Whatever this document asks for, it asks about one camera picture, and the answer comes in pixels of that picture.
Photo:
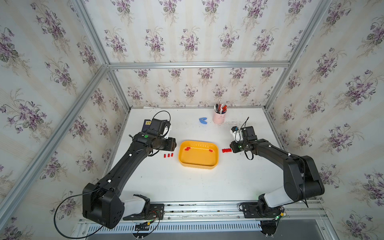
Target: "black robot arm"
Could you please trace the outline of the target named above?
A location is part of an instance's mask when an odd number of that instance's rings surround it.
[[[159,136],[168,121],[152,119],[146,132],[137,133],[128,151],[119,162],[96,184],[88,183],[83,189],[83,216],[96,223],[114,228],[124,213],[124,204],[119,199],[121,191],[137,166],[154,149],[174,151],[176,140]]]

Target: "ventilation grille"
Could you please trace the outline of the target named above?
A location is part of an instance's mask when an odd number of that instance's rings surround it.
[[[132,233],[136,223],[119,223],[113,229],[103,227],[98,233]],[[142,233],[150,232],[156,227],[157,223],[149,226],[148,231],[140,231]],[[100,225],[91,224],[88,234],[96,231]],[[261,231],[260,221],[220,221],[220,222],[160,222],[159,226],[154,230],[158,233],[170,232],[232,232],[232,231]]]

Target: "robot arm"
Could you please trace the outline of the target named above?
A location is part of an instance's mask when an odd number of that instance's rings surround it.
[[[240,129],[240,132],[243,140],[233,141],[230,144],[234,153],[250,151],[252,154],[265,157],[283,170],[283,187],[259,196],[258,205],[261,212],[267,208],[297,202],[324,193],[324,185],[311,157],[290,154],[265,139],[257,139],[253,127],[244,127]]]
[[[130,204],[136,202],[136,206],[139,207],[128,206],[128,204],[124,206],[119,196],[137,166],[154,149],[175,150],[176,140],[174,138],[168,138],[167,135],[166,137],[159,136],[160,132],[164,132],[166,126],[168,129],[170,128],[168,121],[152,119],[151,125],[146,132],[139,132],[133,137],[128,151],[112,170],[100,179],[96,185],[87,184],[83,189],[83,194],[85,194],[83,195],[83,216],[85,218],[112,229],[122,217],[135,214],[138,209],[141,212],[144,204],[146,202],[149,204],[149,199],[136,195],[131,199]],[[130,214],[127,213],[129,209],[133,210]]]

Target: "purple flower pattern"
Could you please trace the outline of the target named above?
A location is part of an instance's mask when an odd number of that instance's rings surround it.
[[[303,146],[311,147],[314,139],[312,138],[312,130],[309,127],[300,129],[299,136],[295,140],[296,148],[300,149]]]
[[[357,180],[350,184],[354,186],[351,194],[355,195],[355,199],[359,202],[366,202],[370,207],[374,202],[378,207],[384,205],[384,178],[380,172],[373,171],[370,174],[364,174],[365,183]]]
[[[40,175],[41,180],[46,179],[48,176],[49,178],[52,178],[52,181],[57,180],[60,182],[60,175],[64,174],[67,176],[68,168],[59,163],[59,160],[55,157],[57,154],[58,152],[55,152],[48,164],[45,165],[45,168]]]
[[[3,33],[1,34],[0,41],[0,60],[6,65],[3,65],[5,68],[12,68],[14,74],[18,75],[19,67],[21,67],[27,76],[30,76],[30,67],[27,65],[28,60],[23,60],[22,57],[24,54],[20,54],[15,49],[15,45],[12,43],[11,37],[15,35],[11,32],[9,28],[4,28]]]
[[[169,93],[171,93],[172,90],[164,84],[158,84],[156,92],[159,94],[162,101],[167,102],[169,100]]]
[[[70,74],[68,72],[69,66],[67,63],[64,63],[60,60],[50,60],[50,62],[45,62],[46,68],[51,72],[51,81],[54,81],[55,83],[61,83],[61,85],[64,87],[64,90],[67,91],[69,94],[77,95],[76,90],[76,82],[72,80],[70,77]]]
[[[341,152],[343,149],[349,149],[352,145],[352,140],[356,137],[358,140],[363,139],[361,132],[351,131],[351,126],[346,123],[342,127],[336,126],[329,130],[330,137],[323,137],[320,139],[324,143],[320,146],[324,149],[324,152],[333,154],[333,150]]]
[[[150,71],[150,69],[135,69],[134,70],[134,72],[137,73],[137,78],[139,78],[140,81],[143,81],[144,84],[149,82],[149,78],[148,78],[148,72],[149,71]]]
[[[127,95],[132,98],[135,104],[140,105],[143,99],[143,94],[139,90],[139,86],[128,87]]]
[[[196,56],[197,45],[199,44],[199,38],[196,36],[198,31],[198,27],[194,26],[191,30],[183,29],[183,33],[181,36],[180,46],[184,47],[182,52],[182,56],[187,59],[187,61],[192,61],[193,57]]]
[[[197,105],[198,107],[209,107],[209,102],[208,100],[205,101],[200,101],[199,104]]]
[[[17,134],[23,132],[24,129],[30,131],[30,138],[33,138],[36,142],[40,142],[40,138],[48,139],[53,132],[53,128],[50,126],[52,121],[48,122],[47,115],[40,110],[41,105],[35,104],[32,101],[24,101],[18,99],[22,93],[21,89],[16,90],[15,94],[10,93],[10,99],[12,104],[3,104],[0,107],[0,111],[7,115],[11,115],[11,118],[7,118],[6,126],[14,126]]]
[[[103,135],[106,139],[111,137],[111,131],[107,126],[107,119],[97,120],[95,125],[98,129],[99,135]]]
[[[262,83],[267,82],[270,76],[277,70],[279,70],[279,68],[261,68],[262,77],[260,78],[260,81],[262,81]]]
[[[340,170],[336,169],[336,164],[324,165],[320,170],[319,175],[323,184],[332,185],[334,188],[340,187],[339,183],[342,181],[338,177]]]
[[[93,73],[96,74],[98,70],[98,64],[96,63],[96,57],[93,54],[93,50],[90,45],[88,45],[85,42],[85,36],[81,37],[81,42],[77,43],[77,47],[80,49],[79,55],[81,59],[83,60],[83,63],[88,64],[89,70]]]
[[[209,21],[209,25],[215,22],[217,19],[216,12],[218,5],[220,2],[224,0],[201,0],[201,3],[205,6],[205,12],[203,12],[205,16],[205,21]]]
[[[232,68],[229,72],[231,78],[229,79],[229,83],[233,86],[236,86],[241,82],[241,79],[244,78],[244,74],[246,74],[246,68]]]
[[[231,25],[229,25],[229,28],[225,25],[223,28],[223,33],[219,35],[219,39],[221,42],[221,54],[225,54],[225,56],[231,54],[232,52],[232,45],[236,40],[240,38],[239,34],[237,34],[237,31],[240,31],[240,29],[233,29]]]
[[[61,25],[61,20],[56,16],[56,13],[51,11],[42,0],[38,0],[30,4],[32,9],[38,14],[36,16],[37,23],[41,25],[43,34],[50,33],[53,38],[53,45],[58,51],[63,50],[68,55],[70,52],[69,40],[64,37],[66,34]]]
[[[289,57],[293,53],[293,50],[295,49],[296,45],[298,44],[298,42],[300,40],[300,36],[302,33],[303,33],[303,31],[300,30],[299,33],[297,34],[297,36],[295,36],[294,38],[291,39],[291,42],[288,45],[288,47],[290,47],[291,49],[285,54],[286,59],[289,59]]]
[[[162,28],[155,27],[152,31],[147,29],[146,32],[148,35],[145,36],[145,45],[149,46],[151,49],[148,51],[149,57],[153,57],[155,62],[161,61],[161,57],[164,56],[161,52],[164,51],[164,40],[160,36]]]
[[[289,142],[291,139],[289,138],[289,132],[288,129],[285,129],[284,131],[280,131],[280,139],[285,144],[285,146],[289,145]]]
[[[322,54],[321,58],[316,61],[318,67],[314,68],[311,72],[312,77],[310,82],[313,84],[318,82],[322,83],[321,79],[327,78],[330,73],[334,72],[337,66],[337,60],[342,56],[346,56],[343,50],[335,52],[334,48],[330,48],[328,53]]]
[[[152,102],[150,100],[146,100],[144,106],[151,107],[151,108],[158,108],[159,107],[159,105],[156,102]]]
[[[348,220],[342,219],[341,222],[339,222],[339,224],[344,227],[344,230],[340,232],[345,238],[355,237],[364,240],[379,240],[379,236],[374,231],[380,229],[381,224],[374,225],[373,223],[369,223],[372,222],[372,219],[372,216],[359,215],[355,211],[352,211]]]
[[[95,105],[98,106],[98,109],[100,112],[101,111],[105,112],[105,109],[107,108],[107,106],[105,105],[106,101],[104,101],[104,96],[100,88],[97,88],[93,92],[93,95],[91,96],[91,100],[94,106]]]
[[[224,93],[227,91],[228,89],[226,88],[226,86],[223,86],[222,84],[216,84],[215,88],[212,89],[212,92],[215,95],[215,100],[219,100],[220,98],[222,98]]]
[[[76,165],[80,166],[80,172],[93,173],[94,170],[98,170],[97,163],[93,161],[91,154],[91,151],[85,150],[84,154],[77,156]]]
[[[170,21],[170,25],[176,22],[176,7],[177,2],[181,2],[181,0],[159,0],[160,5],[163,5],[163,15],[165,17],[165,21]]]
[[[63,196],[61,197],[61,199],[64,200],[65,198],[67,198],[69,196],[72,196],[72,194],[73,194],[73,191],[68,191],[68,193],[64,192]],[[57,201],[57,202],[54,203],[55,207],[52,208],[52,210],[49,211],[50,214],[54,215],[54,213],[56,211],[56,208],[61,203],[61,201]],[[67,216],[69,218],[74,217],[76,215],[76,211],[79,208],[80,208],[80,206],[79,206],[78,202],[76,202],[72,197],[68,198],[59,207],[59,209],[58,209],[58,211],[56,213],[56,217],[58,218],[58,220],[64,219],[65,216]]]
[[[289,104],[288,106],[285,106],[284,113],[281,116],[281,124],[286,124],[288,120],[295,119],[296,113],[294,111],[295,111],[295,106],[293,106],[292,103]]]
[[[168,72],[170,72],[170,78],[172,81],[175,83],[180,82],[180,74],[181,71],[184,71],[184,68],[173,68],[173,69],[168,69]]]
[[[109,103],[111,104],[111,109],[115,111],[115,113],[120,114],[119,99],[117,97],[110,97]]]
[[[120,62],[124,62],[125,57],[127,57],[125,54],[127,48],[125,48],[126,43],[124,42],[124,39],[120,37],[118,32],[120,32],[120,28],[113,28],[112,31],[104,30],[104,33],[106,34],[104,40],[106,41],[106,46],[112,48],[112,56],[117,58]]]
[[[304,5],[310,3],[312,0],[289,0],[288,1],[288,13],[285,14],[285,21],[288,25],[294,24],[300,15],[300,11],[304,8]]]
[[[174,100],[172,103],[172,107],[177,107],[177,108],[185,107],[185,103],[180,100]]]
[[[199,71],[197,72],[198,75],[200,75],[199,83],[201,83],[201,86],[204,87],[207,86],[212,79],[212,76],[214,74],[213,68],[199,68]]]
[[[289,74],[288,83],[285,86],[285,89],[286,89],[285,94],[290,94],[294,87],[300,86],[301,80],[303,79],[300,77],[300,72],[297,69],[295,69],[293,73]]]
[[[368,57],[375,49],[381,48],[380,43],[384,38],[384,16],[372,19],[374,21],[371,25],[372,33],[368,34],[366,39],[361,40],[361,45],[358,49],[362,48],[364,52],[358,57]]]
[[[103,159],[105,164],[109,162],[109,159],[111,158],[111,153],[112,153],[112,149],[108,148],[107,145],[105,145],[104,153],[101,155],[101,158]]]
[[[125,21],[128,26],[133,22],[130,10],[131,2],[134,2],[134,0],[111,0],[111,3],[114,6],[117,6],[118,15],[120,16],[121,21]]]
[[[249,84],[244,84],[243,88],[240,89],[240,99],[245,102],[249,95],[255,91],[255,87]]]
[[[271,45],[273,45],[273,36],[272,33],[275,32],[277,28],[273,27],[270,30],[262,29],[261,35],[258,35],[255,38],[255,42],[253,46],[257,48],[252,51],[252,57],[254,57],[255,61],[260,60],[265,56],[265,53],[269,51]]]
[[[115,133],[116,134],[119,134],[120,130],[121,130],[121,123],[120,122],[117,122],[116,125],[113,127],[113,129],[115,129]]]
[[[190,103],[195,99],[195,94],[198,91],[199,90],[197,89],[197,87],[193,86],[192,84],[186,84],[185,88],[183,89],[185,97],[187,100],[189,100]]]
[[[14,223],[17,220],[17,217],[11,218],[11,223]],[[27,240],[32,239],[33,237],[32,227],[24,230],[19,230],[14,224],[7,225],[3,231],[3,240]]]
[[[324,33],[321,35],[327,35],[332,32],[332,28],[335,27],[335,24],[342,16],[348,16],[351,11],[351,1],[350,0],[336,0],[332,1],[328,9],[329,16],[323,22],[321,30]]]
[[[89,139],[91,138],[90,131],[91,129],[88,128],[88,124],[85,122],[85,118],[78,116],[78,119],[74,121],[72,127],[70,128],[69,133],[72,134],[73,138],[79,136],[80,142],[85,144],[85,141],[89,142]]]
[[[2,172],[4,169],[4,166],[0,164],[0,172]],[[6,175],[0,176],[0,198],[5,198],[9,191],[12,189],[12,187],[15,185],[15,180],[9,180],[9,178],[12,176],[13,171],[10,171]]]
[[[268,111],[269,115],[271,116],[271,119],[273,121],[276,120],[276,111],[275,111],[275,107],[271,108],[271,110]]]
[[[339,99],[336,106],[340,110],[345,110],[347,107],[352,110],[352,104],[359,106],[364,100],[371,100],[374,93],[376,93],[376,86],[379,80],[384,81],[384,75],[372,77],[373,72],[366,70],[364,75],[354,76],[352,81],[346,83],[348,91],[341,92],[335,97]]]
[[[304,113],[305,118],[312,118],[314,113],[324,112],[325,106],[328,103],[324,102],[325,95],[320,92],[316,93],[315,96],[310,96],[309,104],[306,106]]]
[[[254,29],[258,24],[257,19],[263,17],[263,10],[267,8],[266,2],[268,0],[246,0],[243,10],[248,13],[243,17],[243,24],[245,31]]]

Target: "white joint cover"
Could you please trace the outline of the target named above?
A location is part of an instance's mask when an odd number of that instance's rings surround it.
[[[279,187],[278,189],[266,193],[264,199],[269,207],[278,207],[284,204],[293,203],[293,200],[288,197],[285,192],[284,186]]]
[[[123,201],[124,213],[122,217],[126,217],[132,214],[139,214],[144,208],[145,200],[138,196],[132,196],[131,199]]]

